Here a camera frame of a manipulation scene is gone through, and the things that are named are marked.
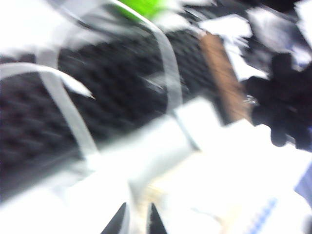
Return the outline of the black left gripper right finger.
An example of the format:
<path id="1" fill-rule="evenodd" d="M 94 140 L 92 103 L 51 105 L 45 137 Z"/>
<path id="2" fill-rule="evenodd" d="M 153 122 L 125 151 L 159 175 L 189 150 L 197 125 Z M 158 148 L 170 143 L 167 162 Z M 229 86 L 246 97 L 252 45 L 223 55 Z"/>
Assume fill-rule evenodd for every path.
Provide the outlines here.
<path id="1" fill-rule="evenodd" d="M 146 223 L 147 234 L 167 234 L 161 217 L 154 203 L 149 205 Z"/>

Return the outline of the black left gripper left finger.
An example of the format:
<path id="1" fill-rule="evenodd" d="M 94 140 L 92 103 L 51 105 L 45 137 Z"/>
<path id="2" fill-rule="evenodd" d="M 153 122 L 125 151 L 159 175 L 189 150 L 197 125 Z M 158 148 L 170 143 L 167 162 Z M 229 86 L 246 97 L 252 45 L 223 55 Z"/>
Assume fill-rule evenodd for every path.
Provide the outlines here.
<path id="1" fill-rule="evenodd" d="M 127 234 L 129 232 L 129 208 L 124 202 L 101 234 Z"/>

